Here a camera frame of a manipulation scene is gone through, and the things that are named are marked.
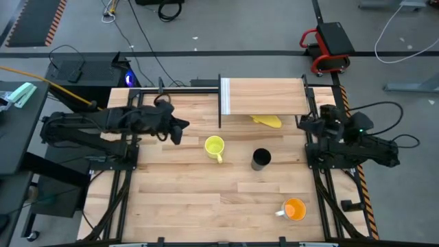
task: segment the green object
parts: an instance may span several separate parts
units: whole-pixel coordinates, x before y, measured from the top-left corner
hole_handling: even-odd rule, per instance
[[[8,101],[15,103],[15,107],[22,108],[35,90],[36,86],[32,83],[26,82],[8,96]]]

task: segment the yellow mug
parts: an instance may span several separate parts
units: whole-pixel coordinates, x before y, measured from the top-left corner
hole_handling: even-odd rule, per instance
[[[224,152],[224,141],[221,137],[212,136],[206,140],[204,143],[204,149],[207,152],[209,158],[214,158],[218,160],[218,163],[222,163],[222,154]]]

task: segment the concrete floor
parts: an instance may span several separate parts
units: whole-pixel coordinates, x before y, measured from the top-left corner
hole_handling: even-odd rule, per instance
[[[13,13],[19,0],[0,1],[0,30]],[[221,50],[296,50],[301,34],[316,26],[312,4],[308,0],[187,0],[178,20],[162,23],[157,15],[134,4],[154,50],[156,51],[221,51]],[[353,0],[320,1],[326,22],[339,21],[348,33],[357,51],[372,51],[376,38],[392,11],[359,10]],[[0,53],[49,52],[58,45],[69,44],[82,52],[129,51],[128,44],[113,24],[100,22],[100,0],[68,1],[62,21],[50,47],[7,48]],[[418,13],[403,12],[395,17],[388,32],[381,40],[379,51],[421,50],[437,39],[439,11],[424,9]],[[130,39],[136,51],[149,51],[126,0],[117,9],[117,22]],[[306,73],[310,83],[331,84],[330,76],[317,78],[309,72],[309,59],[300,56],[228,56],[228,57],[166,57],[160,58],[163,66],[175,80],[188,82],[194,78],[216,78],[218,73],[227,77],[298,77]],[[166,84],[169,78],[153,58],[139,58],[145,74],[155,82],[161,76]],[[421,82],[438,72],[438,57],[412,58],[398,64],[382,64],[373,57],[351,58],[352,65],[340,82],[346,87],[351,107],[373,102],[392,100],[405,109],[400,125],[382,135],[392,138],[401,133],[417,136],[421,146],[413,150],[400,150],[401,165],[389,169],[367,163],[364,165],[366,180],[381,239],[439,243],[439,203],[436,187],[439,174],[435,139],[439,117],[437,95],[384,93],[388,82]],[[44,75],[46,58],[4,58],[0,64],[27,72]],[[139,76],[142,84],[145,80]],[[27,81],[26,77],[0,71],[0,80]],[[65,110],[63,105],[47,100],[43,115],[55,110]],[[369,108],[363,112],[374,121],[376,130],[391,125],[398,117],[391,106]],[[409,145],[410,140],[399,140]],[[46,147],[35,134],[30,152],[43,156]],[[17,226],[11,246],[45,246],[73,242],[76,238],[81,215],[73,219],[38,217],[35,230],[40,239],[27,243],[19,238],[26,210]]]

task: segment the black cup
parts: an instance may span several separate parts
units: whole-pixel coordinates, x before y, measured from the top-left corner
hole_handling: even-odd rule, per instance
[[[258,148],[253,153],[252,168],[255,171],[261,171],[270,161],[272,155],[265,148]]]

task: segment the blue light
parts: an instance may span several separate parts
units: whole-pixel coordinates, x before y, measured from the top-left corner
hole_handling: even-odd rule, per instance
[[[127,87],[133,87],[135,80],[134,73],[131,70],[127,71],[125,74],[125,85]]]

